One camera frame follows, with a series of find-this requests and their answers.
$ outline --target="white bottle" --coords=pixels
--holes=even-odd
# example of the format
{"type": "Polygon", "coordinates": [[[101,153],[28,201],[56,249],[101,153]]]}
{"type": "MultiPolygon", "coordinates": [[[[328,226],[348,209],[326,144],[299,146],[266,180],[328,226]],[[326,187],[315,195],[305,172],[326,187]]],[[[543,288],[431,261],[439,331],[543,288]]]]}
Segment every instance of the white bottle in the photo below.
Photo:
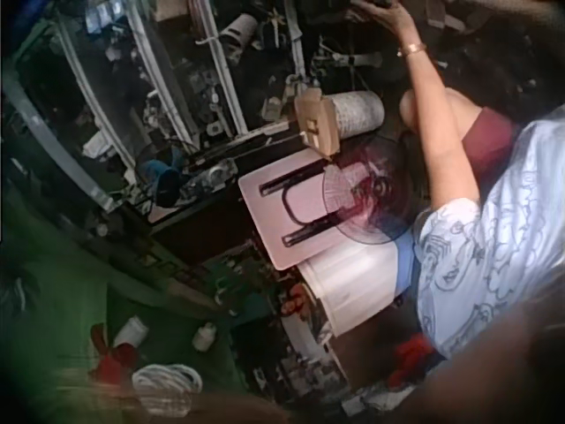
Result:
{"type": "Polygon", "coordinates": [[[207,352],[215,341],[216,330],[217,328],[212,322],[207,322],[206,325],[200,327],[192,339],[194,349],[198,352],[207,352]]]}
{"type": "Polygon", "coordinates": [[[122,343],[129,343],[133,347],[139,347],[141,342],[145,340],[148,331],[149,329],[145,326],[141,319],[135,315],[130,318],[119,333],[117,333],[112,346],[116,347],[122,343]]]}

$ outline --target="light blue shirt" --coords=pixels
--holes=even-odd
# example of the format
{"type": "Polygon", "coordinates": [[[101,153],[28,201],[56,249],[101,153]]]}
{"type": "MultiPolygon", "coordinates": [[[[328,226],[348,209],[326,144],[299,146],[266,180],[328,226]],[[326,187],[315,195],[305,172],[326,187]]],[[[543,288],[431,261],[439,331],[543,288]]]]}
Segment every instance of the light blue shirt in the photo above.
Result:
{"type": "Polygon", "coordinates": [[[564,186],[565,105],[520,133],[482,208],[457,199],[426,219],[418,315],[443,355],[564,266],[564,186]]]}

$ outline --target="woman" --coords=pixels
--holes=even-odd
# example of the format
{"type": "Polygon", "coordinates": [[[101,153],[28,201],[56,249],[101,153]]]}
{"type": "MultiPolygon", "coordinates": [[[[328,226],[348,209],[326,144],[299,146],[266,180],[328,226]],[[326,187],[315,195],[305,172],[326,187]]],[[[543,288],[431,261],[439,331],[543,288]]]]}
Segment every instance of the woman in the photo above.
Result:
{"type": "Polygon", "coordinates": [[[432,200],[415,237],[418,315],[434,347],[450,357],[563,269],[565,106],[518,132],[444,87],[398,2],[352,4],[396,35],[411,76],[400,111],[421,139],[432,200]],[[492,185],[484,202],[478,182],[492,185]]]}

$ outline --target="red cloth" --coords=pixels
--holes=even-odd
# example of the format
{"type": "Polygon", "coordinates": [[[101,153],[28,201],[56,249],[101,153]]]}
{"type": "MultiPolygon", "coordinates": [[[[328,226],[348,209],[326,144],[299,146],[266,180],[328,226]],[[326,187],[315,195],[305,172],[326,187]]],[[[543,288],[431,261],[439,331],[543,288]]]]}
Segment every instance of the red cloth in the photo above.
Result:
{"type": "Polygon", "coordinates": [[[492,184],[512,153],[516,126],[507,117],[483,108],[463,137],[463,148],[480,186],[492,184]]]}
{"type": "Polygon", "coordinates": [[[125,371],[133,369],[137,360],[135,347],[128,343],[109,349],[104,338],[104,325],[95,324],[90,329],[94,348],[101,355],[98,366],[90,371],[97,382],[119,385],[125,371]]]}
{"type": "Polygon", "coordinates": [[[426,358],[433,353],[432,345],[422,333],[395,348],[396,371],[387,379],[387,386],[398,388],[421,370],[426,358]]]}

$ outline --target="gold bracelet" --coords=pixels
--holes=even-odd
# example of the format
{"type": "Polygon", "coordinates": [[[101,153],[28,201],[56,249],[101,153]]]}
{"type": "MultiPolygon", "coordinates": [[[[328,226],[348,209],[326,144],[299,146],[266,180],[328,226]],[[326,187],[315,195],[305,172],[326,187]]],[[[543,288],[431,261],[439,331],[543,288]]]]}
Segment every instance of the gold bracelet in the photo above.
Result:
{"type": "Polygon", "coordinates": [[[408,55],[418,53],[419,51],[424,51],[426,49],[427,46],[423,42],[421,42],[420,44],[409,44],[398,49],[398,53],[396,55],[398,57],[407,57],[408,55]]]}

